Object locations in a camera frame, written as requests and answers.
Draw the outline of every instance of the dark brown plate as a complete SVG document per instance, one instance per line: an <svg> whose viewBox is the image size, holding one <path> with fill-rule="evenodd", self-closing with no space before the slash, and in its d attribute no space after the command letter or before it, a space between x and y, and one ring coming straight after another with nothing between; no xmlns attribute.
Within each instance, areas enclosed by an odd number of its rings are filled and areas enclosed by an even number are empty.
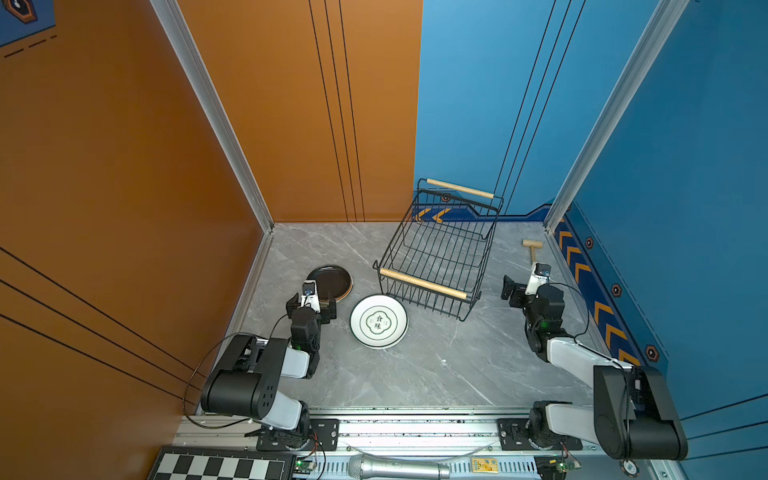
<svg viewBox="0 0 768 480"><path fill-rule="evenodd" d="M323 303L328 303L329 293L338 302L352 291L352 277L338 265L318 266L306 279L317 282L317 296Z"/></svg>

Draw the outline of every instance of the wire basket handle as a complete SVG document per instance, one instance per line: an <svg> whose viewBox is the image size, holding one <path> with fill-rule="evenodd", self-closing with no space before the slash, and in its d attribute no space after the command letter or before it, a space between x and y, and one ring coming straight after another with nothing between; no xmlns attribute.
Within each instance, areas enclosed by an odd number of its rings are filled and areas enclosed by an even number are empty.
<svg viewBox="0 0 768 480"><path fill-rule="evenodd" d="M434 290L436 292L440 292L443 295L450 295L454 296L461 300L467 299L467 294L464 292L460 292L458 290L455 290L453 288L448 288L447 286L438 285L437 283L428 282L426 280L421 280L420 278L415 278L410 275L404 275L399 272L393 272L391 270L387 270L386 268L379 269L379 273L383 276L388 276L389 278L393 278L395 280L400 280L401 282L407 282L412 283L413 285L420 286L421 288L426 288L429 290Z"/></svg>
<svg viewBox="0 0 768 480"><path fill-rule="evenodd" d="M448 182L433 180L432 178L428 178L427 183L430 185L435 185L436 187L450 188L451 190L456 190L457 192L464 192L465 194L478 195L479 197L485 197L485 198L491 198L491 199L493 198L493 194L489 192L484 192L482 190L475 190L474 188L469 188L469 187L462 187L461 185L449 184Z"/></svg>

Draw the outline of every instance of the wooden mallet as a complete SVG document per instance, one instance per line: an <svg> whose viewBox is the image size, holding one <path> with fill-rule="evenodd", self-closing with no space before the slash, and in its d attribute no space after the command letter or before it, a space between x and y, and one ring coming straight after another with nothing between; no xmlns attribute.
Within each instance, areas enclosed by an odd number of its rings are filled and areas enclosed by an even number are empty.
<svg viewBox="0 0 768 480"><path fill-rule="evenodd" d="M536 249L542 248L544 244L536 240L523 240L523 247L531 248L531 263L536 263Z"/></svg>

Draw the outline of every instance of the chevron stripe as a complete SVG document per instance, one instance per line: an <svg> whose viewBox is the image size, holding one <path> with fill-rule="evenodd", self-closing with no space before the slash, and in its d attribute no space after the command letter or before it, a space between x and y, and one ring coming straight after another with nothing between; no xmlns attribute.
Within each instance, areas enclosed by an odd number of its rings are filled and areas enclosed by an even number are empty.
<svg viewBox="0 0 768 480"><path fill-rule="evenodd" d="M611 348L611 334L612 333L614 335L619 335L621 338L623 338L625 340L627 339L627 335L624 332L622 332L621 330L619 330L615 326L606 323L605 324L605 345L609 349Z"/></svg>
<svg viewBox="0 0 768 480"><path fill-rule="evenodd" d="M626 353L622 349L619 349L619 360L621 362L629 362L629 363L633 363L634 365L640 366L640 360L634 358L632 355L630 355L629 353Z"/></svg>
<svg viewBox="0 0 768 480"><path fill-rule="evenodd" d="M576 247L568 247L568 255L566 256L565 261L568 263L568 266L571 266L571 253L581 253L581 250L579 250Z"/></svg>
<svg viewBox="0 0 768 480"><path fill-rule="evenodd" d="M422 217L424 217L424 214L426 214L430 210L431 210L431 208L425 208L424 210L420 211L419 215L416 217L416 220L419 221L419 222L422 221Z"/></svg>
<svg viewBox="0 0 768 480"><path fill-rule="evenodd" d="M572 238L573 236L574 236L574 234L572 234L571 232L567 232L565 230L560 232L560 250L563 250L563 237L571 237Z"/></svg>
<svg viewBox="0 0 768 480"><path fill-rule="evenodd" d="M446 208L443 211L441 211L439 214L437 214L434 217L432 217L432 219L435 222L437 222L437 223L442 223L442 216L445 215L445 212L449 212L449 211L451 211L451 209L450 208Z"/></svg>
<svg viewBox="0 0 768 480"><path fill-rule="evenodd" d="M610 313L611 315L616 315L612 308L610 308L608 305L604 305L600 302L594 303L594 322L598 325L600 325L600 320L598 317L600 316L600 311Z"/></svg>
<svg viewBox="0 0 768 480"><path fill-rule="evenodd" d="M576 283L578 283L578 273L582 270L585 270L587 272L591 272L592 269L588 265L584 265L583 263L576 263L576 273L574 274L574 277L576 277Z"/></svg>

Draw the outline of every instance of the orange wall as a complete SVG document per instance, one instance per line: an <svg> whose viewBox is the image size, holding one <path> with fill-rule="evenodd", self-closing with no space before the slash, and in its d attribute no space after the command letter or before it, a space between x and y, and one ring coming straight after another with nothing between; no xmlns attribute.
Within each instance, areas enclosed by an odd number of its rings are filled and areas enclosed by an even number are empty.
<svg viewBox="0 0 768 480"><path fill-rule="evenodd" d="M400 220L422 3L227 5L180 2L274 220Z"/></svg>
<svg viewBox="0 0 768 480"><path fill-rule="evenodd" d="M261 231L150 3L55 14L0 48L0 247L180 361L0 250L4 473L145 478Z"/></svg>

